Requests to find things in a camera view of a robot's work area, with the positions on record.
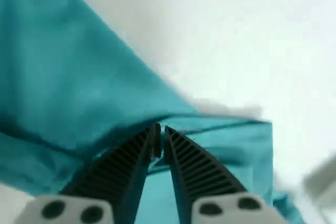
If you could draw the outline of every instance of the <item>teal fabric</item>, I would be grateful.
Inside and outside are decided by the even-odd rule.
[[[29,194],[57,193],[103,150],[161,122],[303,223],[272,190],[271,124],[199,115],[82,0],[0,0],[0,94],[0,180]],[[172,188],[158,162],[136,223],[178,223]]]

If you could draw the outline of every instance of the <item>white background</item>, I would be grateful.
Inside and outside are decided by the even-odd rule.
[[[261,108],[284,188],[336,154],[336,0],[85,1],[192,103]]]

